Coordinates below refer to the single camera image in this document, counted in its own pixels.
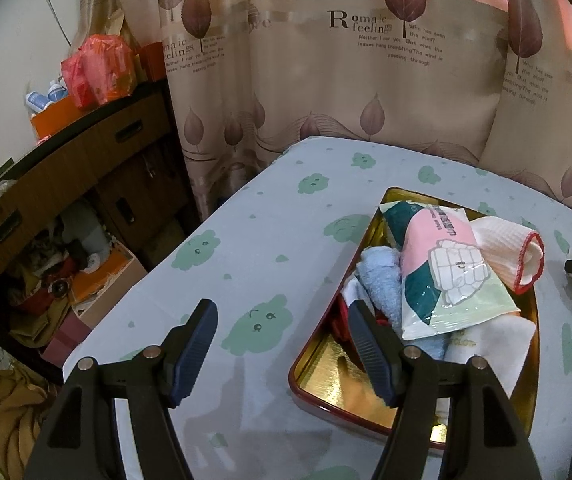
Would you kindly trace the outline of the yellow cloth pile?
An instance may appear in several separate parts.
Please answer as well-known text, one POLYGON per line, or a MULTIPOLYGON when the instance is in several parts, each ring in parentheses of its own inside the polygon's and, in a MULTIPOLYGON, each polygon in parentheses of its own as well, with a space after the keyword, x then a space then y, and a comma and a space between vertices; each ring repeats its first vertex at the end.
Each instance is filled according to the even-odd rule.
POLYGON ((0 370, 0 479, 21 479, 58 388, 19 364, 0 370))

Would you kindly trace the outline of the cloud pattern tablecloth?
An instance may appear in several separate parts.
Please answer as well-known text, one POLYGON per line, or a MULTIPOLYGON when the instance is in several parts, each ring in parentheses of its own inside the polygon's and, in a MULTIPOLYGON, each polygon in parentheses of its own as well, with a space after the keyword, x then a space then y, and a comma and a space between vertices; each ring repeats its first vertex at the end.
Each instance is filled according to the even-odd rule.
POLYGON ((536 228, 540 374, 530 442, 541 474, 572 464, 572 210, 531 188, 403 148, 310 138, 245 185, 194 233, 205 257, 176 248, 67 360, 116 362, 158 344, 198 301, 219 310, 192 395, 172 414, 198 479, 367 479, 382 442, 303 411, 288 370, 344 279, 388 188, 448 200, 536 228))

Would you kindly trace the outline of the wet wipes pack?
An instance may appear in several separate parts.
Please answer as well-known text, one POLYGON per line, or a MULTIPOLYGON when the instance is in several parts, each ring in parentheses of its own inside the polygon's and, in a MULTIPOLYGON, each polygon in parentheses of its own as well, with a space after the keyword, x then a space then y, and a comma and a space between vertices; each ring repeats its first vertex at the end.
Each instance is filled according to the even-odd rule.
POLYGON ((400 249, 402 337, 464 330, 518 307, 480 252, 462 208, 395 200, 380 206, 400 249))

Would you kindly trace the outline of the red gold toffee tin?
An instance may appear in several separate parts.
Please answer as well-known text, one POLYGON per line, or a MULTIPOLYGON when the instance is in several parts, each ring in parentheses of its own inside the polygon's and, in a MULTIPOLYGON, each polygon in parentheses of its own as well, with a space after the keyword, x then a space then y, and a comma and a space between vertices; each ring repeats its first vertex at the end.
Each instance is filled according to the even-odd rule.
MULTIPOLYGON (((467 218, 477 219, 486 216, 480 211, 464 208, 446 200, 423 195, 420 193, 404 190, 403 188, 388 188, 382 196, 382 204, 394 202, 395 200, 412 200, 412 202, 440 205, 452 208, 463 208, 467 218)), ((379 206, 376 207, 374 216, 368 225, 364 237, 359 244, 358 250, 354 254, 347 269, 345 278, 356 267, 361 250, 368 246, 380 246, 386 243, 386 222, 382 218, 379 206)), ((340 344, 335 340, 330 328, 330 315, 338 292, 338 288, 329 303, 321 321, 315 327, 308 342, 295 359, 294 364, 288 373, 288 384, 292 389, 300 408, 309 411, 315 416, 329 420, 333 424, 344 429, 359 431, 367 437, 388 438, 398 422, 402 413, 400 404, 399 413, 396 408, 390 408, 382 399, 377 396, 368 376, 347 356, 340 344)), ((520 309, 519 313, 523 318, 536 324, 536 333, 532 337, 526 362, 521 370, 513 394, 510 396, 515 417, 524 427, 526 437, 529 437, 536 412, 536 395, 538 394, 539 370, 540 370, 540 333, 539 315, 536 305, 536 293, 532 289, 521 295, 511 292, 510 296, 520 309)), ((457 374, 467 372, 466 365, 449 364, 432 360, 426 352, 420 351, 416 346, 402 347, 399 338, 393 335, 390 330, 390 337, 385 334, 385 327, 371 326, 372 323, 363 316, 361 311, 352 312, 359 314, 354 320, 358 329, 358 336, 364 335, 366 339, 366 350, 371 348, 371 336, 375 338, 373 350, 375 358, 393 357, 393 362, 384 367, 391 367, 389 372, 384 370, 384 379, 391 378, 397 382, 393 389, 399 390, 394 394, 393 401, 408 401, 406 408, 418 406, 424 408, 430 406, 428 393, 449 393, 449 388, 456 388, 457 374), (383 343, 392 342, 392 350, 379 349, 377 337, 384 336, 383 343), (439 365, 446 367, 446 382, 440 382, 439 365), (404 394, 418 393, 420 400, 411 403, 411 399, 405 399, 404 394)), ((443 451, 446 446, 446 432, 448 428, 443 424, 435 424, 431 430, 431 440, 428 442, 430 448, 443 451)))

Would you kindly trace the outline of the white sock red trim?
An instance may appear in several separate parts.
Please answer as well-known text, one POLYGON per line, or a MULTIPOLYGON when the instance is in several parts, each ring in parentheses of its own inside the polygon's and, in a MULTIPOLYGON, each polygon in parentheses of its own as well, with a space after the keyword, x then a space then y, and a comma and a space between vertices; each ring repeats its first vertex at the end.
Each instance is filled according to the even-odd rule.
POLYGON ((544 268, 540 234, 498 217, 481 217, 470 225, 484 260, 503 284, 516 295, 532 289, 544 268))

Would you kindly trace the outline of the dark wooden cabinet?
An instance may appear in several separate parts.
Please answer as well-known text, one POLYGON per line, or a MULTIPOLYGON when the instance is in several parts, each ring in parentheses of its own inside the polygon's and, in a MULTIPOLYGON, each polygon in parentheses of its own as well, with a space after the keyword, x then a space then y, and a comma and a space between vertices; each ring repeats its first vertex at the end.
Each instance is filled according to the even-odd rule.
POLYGON ((31 150, 1 181, 0 275, 54 217, 116 168, 151 146, 166 146, 179 179, 169 205, 190 228, 198 213, 182 156, 168 82, 145 82, 132 96, 93 110, 31 150))

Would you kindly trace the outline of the leaf pattern beige curtain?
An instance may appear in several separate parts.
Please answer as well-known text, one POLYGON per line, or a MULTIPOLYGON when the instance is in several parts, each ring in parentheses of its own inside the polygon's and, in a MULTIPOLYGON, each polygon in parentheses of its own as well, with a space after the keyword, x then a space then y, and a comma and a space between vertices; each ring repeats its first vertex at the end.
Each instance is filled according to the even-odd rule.
POLYGON ((201 217, 309 136, 464 162, 572 208, 569 0, 80 0, 161 44, 201 217))

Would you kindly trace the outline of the cardboard box with clutter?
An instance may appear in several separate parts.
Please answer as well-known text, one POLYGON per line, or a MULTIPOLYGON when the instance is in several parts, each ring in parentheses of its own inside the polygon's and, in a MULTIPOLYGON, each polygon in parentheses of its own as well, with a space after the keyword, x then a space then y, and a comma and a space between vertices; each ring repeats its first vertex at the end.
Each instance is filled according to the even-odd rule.
POLYGON ((10 336, 61 367, 145 276, 134 253, 92 209, 72 206, 36 234, 12 266, 10 336))

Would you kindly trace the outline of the orange box on cabinet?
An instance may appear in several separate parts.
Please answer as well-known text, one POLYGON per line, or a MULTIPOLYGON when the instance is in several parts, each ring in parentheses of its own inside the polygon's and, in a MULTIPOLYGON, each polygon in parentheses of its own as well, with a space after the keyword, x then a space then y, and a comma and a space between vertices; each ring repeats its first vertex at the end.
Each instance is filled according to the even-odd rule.
POLYGON ((65 96, 59 101, 51 102, 43 112, 35 114, 30 122, 36 134, 36 140, 41 142, 70 126, 85 114, 85 110, 80 110, 74 105, 71 96, 65 96))

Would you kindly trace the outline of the blue towel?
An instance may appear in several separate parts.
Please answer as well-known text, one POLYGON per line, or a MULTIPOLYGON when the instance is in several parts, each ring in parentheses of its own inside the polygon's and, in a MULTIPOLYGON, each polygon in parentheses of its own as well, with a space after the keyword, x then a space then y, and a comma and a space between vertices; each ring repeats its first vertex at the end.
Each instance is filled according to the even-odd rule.
POLYGON ((391 328, 404 344, 414 344, 435 360, 446 356, 448 335, 424 339, 402 338, 401 255, 397 248, 373 246, 362 250, 356 264, 356 277, 365 288, 373 306, 385 315, 391 328))

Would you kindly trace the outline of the red white garment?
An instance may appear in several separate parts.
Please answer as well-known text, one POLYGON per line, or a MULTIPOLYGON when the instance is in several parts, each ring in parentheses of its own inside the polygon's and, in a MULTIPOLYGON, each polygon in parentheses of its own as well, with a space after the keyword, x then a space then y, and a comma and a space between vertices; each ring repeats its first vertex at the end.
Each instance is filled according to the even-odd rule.
POLYGON ((368 296, 368 292, 359 279, 354 274, 350 274, 348 278, 344 280, 344 284, 342 284, 341 290, 334 300, 332 314, 330 315, 330 328, 342 350, 344 350, 350 360, 355 363, 359 361, 359 356, 350 334, 349 308, 358 300, 362 300, 364 304, 371 309, 379 325, 385 327, 390 326, 388 318, 386 318, 381 310, 374 307, 370 296, 368 296))

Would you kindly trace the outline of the red plastic bag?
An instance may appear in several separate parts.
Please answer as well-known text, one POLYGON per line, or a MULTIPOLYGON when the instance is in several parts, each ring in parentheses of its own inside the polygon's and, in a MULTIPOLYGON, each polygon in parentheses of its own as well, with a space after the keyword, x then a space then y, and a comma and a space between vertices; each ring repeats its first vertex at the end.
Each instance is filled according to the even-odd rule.
POLYGON ((78 110, 94 110, 129 96, 137 85, 134 52, 118 35, 92 35, 60 64, 78 110))

